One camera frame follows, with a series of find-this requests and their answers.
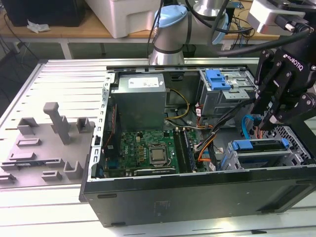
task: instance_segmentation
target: motherboard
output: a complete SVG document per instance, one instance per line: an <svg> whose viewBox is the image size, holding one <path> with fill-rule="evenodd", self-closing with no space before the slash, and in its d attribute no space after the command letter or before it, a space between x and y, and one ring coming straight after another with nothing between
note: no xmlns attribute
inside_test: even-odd
<svg viewBox="0 0 316 237"><path fill-rule="evenodd" d="M197 144L196 134L193 130L186 131L186 134L189 149L193 150ZM118 159L107 160L105 170L110 171L111 177L121 176L122 172L125 172L125 176L134 176L135 170L140 172L146 169L153 172L169 169L181 173L178 162L181 154L177 154L179 149L174 136L177 133L173 130L123 132L120 156Z"/></svg>

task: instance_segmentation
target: white box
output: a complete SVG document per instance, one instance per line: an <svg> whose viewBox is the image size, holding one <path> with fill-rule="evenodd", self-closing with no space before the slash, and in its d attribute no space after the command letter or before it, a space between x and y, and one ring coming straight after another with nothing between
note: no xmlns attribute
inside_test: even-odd
<svg viewBox="0 0 316 237"><path fill-rule="evenodd" d="M114 38L150 30L160 0L85 0Z"/></svg>

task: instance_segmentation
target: cable connector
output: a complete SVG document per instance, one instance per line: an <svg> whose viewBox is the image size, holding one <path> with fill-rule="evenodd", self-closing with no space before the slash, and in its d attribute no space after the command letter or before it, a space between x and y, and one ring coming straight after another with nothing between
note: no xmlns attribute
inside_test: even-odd
<svg viewBox="0 0 316 237"><path fill-rule="evenodd" d="M282 29L289 32L300 32L302 31L302 25L309 27L309 22L302 17L293 16L293 15L278 15L276 17L275 23L280 26Z"/></svg>
<svg viewBox="0 0 316 237"><path fill-rule="evenodd" d="M261 123L261 118L254 118L253 125L255 127L259 126L260 123Z"/></svg>

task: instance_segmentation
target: green motherboard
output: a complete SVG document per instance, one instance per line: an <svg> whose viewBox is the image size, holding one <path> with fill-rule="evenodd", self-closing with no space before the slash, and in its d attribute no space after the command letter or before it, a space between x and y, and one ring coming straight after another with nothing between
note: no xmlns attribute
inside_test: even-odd
<svg viewBox="0 0 316 237"><path fill-rule="evenodd" d="M187 131L190 145L197 143ZM174 168L179 173L173 131L124 132L121 136L119 169Z"/></svg>

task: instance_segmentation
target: cpu socket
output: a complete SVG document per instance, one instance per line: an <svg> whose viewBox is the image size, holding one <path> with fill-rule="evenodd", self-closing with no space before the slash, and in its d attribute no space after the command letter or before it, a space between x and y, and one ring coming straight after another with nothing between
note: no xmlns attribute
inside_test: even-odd
<svg viewBox="0 0 316 237"><path fill-rule="evenodd" d="M163 166L167 163L168 154L165 144L155 144L149 146L149 162L155 167Z"/></svg>

